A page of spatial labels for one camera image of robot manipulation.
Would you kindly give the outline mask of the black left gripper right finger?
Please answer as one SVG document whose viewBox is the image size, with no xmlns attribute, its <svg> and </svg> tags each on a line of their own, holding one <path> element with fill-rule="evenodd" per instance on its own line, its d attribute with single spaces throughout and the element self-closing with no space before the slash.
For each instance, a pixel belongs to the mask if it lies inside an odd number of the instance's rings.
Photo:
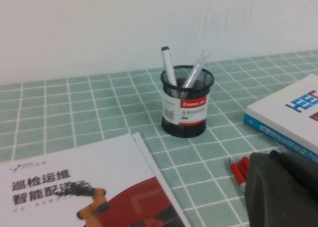
<svg viewBox="0 0 318 227">
<path fill-rule="evenodd" d="M 282 200 L 294 202 L 318 200 L 318 166 L 290 152 L 271 151 L 274 173 L 269 189 Z"/>
</svg>

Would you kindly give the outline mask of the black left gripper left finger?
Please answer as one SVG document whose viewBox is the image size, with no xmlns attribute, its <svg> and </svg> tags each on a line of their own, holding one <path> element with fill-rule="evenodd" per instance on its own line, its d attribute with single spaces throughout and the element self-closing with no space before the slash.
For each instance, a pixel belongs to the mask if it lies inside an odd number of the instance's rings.
<svg viewBox="0 0 318 227">
<path fill-rule="evenodd" d="M 318 201 L 282 200 L 269 189 L 275 166 L 269 154 L 254 152 L 249 157 L 244 191 L 249 225 L 251 227 L 316 227 Z"/>
</svg>

